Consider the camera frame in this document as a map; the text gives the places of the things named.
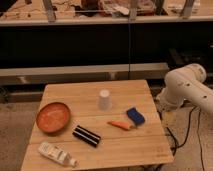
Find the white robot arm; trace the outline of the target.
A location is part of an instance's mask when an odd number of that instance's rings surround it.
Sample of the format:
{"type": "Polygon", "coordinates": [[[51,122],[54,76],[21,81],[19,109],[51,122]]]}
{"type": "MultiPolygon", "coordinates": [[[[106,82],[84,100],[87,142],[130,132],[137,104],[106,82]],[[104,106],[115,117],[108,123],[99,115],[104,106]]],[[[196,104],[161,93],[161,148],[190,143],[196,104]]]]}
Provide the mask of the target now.
{"type": "Polygon", "coordinates": [[[196,63],[169,71],[164,77],[165,87],[157,95],[157,109],[172,111],[188,100],[213,116],[213,89],[203,84],[205,79],[204,67],[196,63]]]}

